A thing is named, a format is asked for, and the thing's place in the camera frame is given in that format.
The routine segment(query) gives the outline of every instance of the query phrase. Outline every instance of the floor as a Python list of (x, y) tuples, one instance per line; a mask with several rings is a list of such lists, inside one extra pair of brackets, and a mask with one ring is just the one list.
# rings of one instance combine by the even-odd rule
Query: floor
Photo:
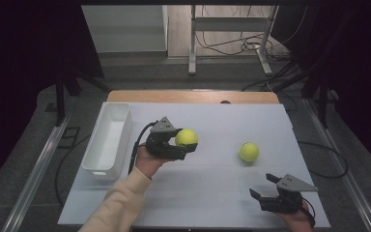
[[(245, 7), (241, 8), (242, 15), (244, 15), (243, 11), (245, 10)], [(253, 12), (258, 15), (261, 13), (260, 10), (257, 9)], [(215, 14), (211, 7), (207, 7), (207, 11), (209, 15)], [(240, 9), (237, 7), (230, 7), (226, 13), (229, 15), (239, 14), (239, 11)], [(230, 35), (222, 39), (219, 38), (219, 35), (215, 35), (213, 38), (218, 38), (218, 41), (214, 41), (207, 34), (206, 42), (208, 44), (220, 43), (230, 40), (234, 36), (238, 38), (239, 35)], [(247, 84), (268, 79), (267, 76), (263, 75), (261, 66), (255, 56), (217, 57), (215, 52), (207, 51), (207, 53), (204, 53), (206, 51), (202, 48), (198, 49), (197, 53), (201, 54), (201, 57), (197, 58), (197, 75), (190, 77), (187, 74), (187, 59), (185, 57), (187, 56), (186, 40), (187, 38), (185, 38), (184, 43), (181, 43), (183, 45), (177, 46), (182, 47), (178, 51), (169, 51), (169, 58), (144, 57), (141, 55), (120, 57), (101, 54), (100, 61), (105, 79), (99, 79), (99, 81), (111, 89), (240, 91)], [(235, 52), (240, 46), (239, 44), (234, 48), (224, 48), (225, 46), (221, 48), (224, 51)], [(273, 70), (279, 71), (285, 64), (286, 62), (272, 61), (271, 67)], [(280, 80), (270, 82), (270, 86), (272, 87), (279, 82)], [(65, 148), (56, 150), (19, 231), (77, 230), (76, 227), (57, 225), (57, 219), (62, 210), (60, 202), (64, 202), (68, 196), (75, 172), (87, 146), (87, 140), (83, 139), (92, 132), (101, 103), (107, 98), (107, 93), (86, 81), (79, 79), (79, 84), (82, 87), (82, 93), (76, 99), (76, 106), (68, 127), (80, 128), (78, 140), (82, 143), (76, 146), (72, 152)], [(313, 121), (307, 101), (300, 96), (302, 84), (303, 82), (299, 82), (290, 86), (283, 92), (278, 93), (278, 97), (287, 109), (297, 140), (324, 143), (324, 138), (318, 133), (317, 126)], [(246, 91), (259, 91), (260, 88), (261, 86), (253, 85)], [(54, 101), (55, 91), (53, 86), (40, 92), (37, 99), (38, 107), (30, 124), (0, 171), (0, 230), (53, 130), (56, 113), (50, 110), (48, 106)], [(328, 105), (327, 119), (329, 134), (337, 150), (348, 161), (352, 174), (350, 176), (356, 181), (371, 207), (371, 156), (352, 131), (347, 128), (340, 115), (336, 113), (334, 103)], [(65, 146), (70, 145), (67, 139), (61, 140), (60, 143)], [(321, 172), (337, 172), (331, 158), (332, 154), (324, 149), (316, 149), (306, 145), (300, 145), (300, 148), (310, 168)], [(312, 178), (315, 185), (321, 189), (321, 201), (332, 226), (327, 231), (369, 231), (361, 219), (356, 201), (351, 197), (345, 179), (329, 180), (316, 175), (312, 175)], [(60, 201), (56, 195), (56, 189), (59, 192)]]

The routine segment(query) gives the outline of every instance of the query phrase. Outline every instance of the rectangular container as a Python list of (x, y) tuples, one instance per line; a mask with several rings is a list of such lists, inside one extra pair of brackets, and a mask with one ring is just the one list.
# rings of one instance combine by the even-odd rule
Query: rectangular container
[(98, 180), (117, 180), (131, 130), (127, 103), (104, 102), (89, 140), (82, 167)]

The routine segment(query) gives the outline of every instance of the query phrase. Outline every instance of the long sleeve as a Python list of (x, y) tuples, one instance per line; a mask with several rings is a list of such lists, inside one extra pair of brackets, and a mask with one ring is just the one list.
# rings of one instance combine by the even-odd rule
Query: long sleeve
[(107, 192), (103, 202), (79, 231), (127, 232), (140, 215), (144, 193), (152, 181), (135, 166)]

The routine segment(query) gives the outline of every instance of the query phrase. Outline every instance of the tennis ball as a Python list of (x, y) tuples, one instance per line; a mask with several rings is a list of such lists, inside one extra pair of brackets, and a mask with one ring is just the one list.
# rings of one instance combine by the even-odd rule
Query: tennis ball
[(182, 129), (177, 133), (175, 142), (177, 146), (185, 146), (198, 143), (198, 137), (194, 130)]
[(254, 162), (260, 155), (260, 150), (257, 145), (251, 142), (244, 143), (239, 151), (239, 156), (242, 160), (247, 162)]

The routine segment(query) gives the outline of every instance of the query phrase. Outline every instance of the black stand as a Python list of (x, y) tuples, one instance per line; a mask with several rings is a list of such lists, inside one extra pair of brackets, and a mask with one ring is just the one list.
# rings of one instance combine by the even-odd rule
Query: black stand
[(319, 59), (307, 70), (302, 73), (292, 77), (291, 79), (273, 87), (272, 90), (277, 93), (286, 87), (306, 78), (309, 76), (305, 85), (303, 86), (301, 93), (304, 98), (312, 98), (316, 90), (320, 89), (319, 96), (319, 108), (318, 108), (318, 117), (321, 123), (325, 128), (327, 128), (326, 122), (326, 112), (327, 112), (327, 100), (328, 100), (328, 75), (324, 71), (324, 67), (328, 63), (327, 60), (330, 54), (333, 52), (336, 44), (342, 36), (342, 33), (345, 31), (349, 22), (352, 19), (354, 11), (349, 7), (345, 7), (345, 12), (342, 14), (336, 29), (328, 40), (328, 43), (325, 49), (322, 50), (321, 56)]

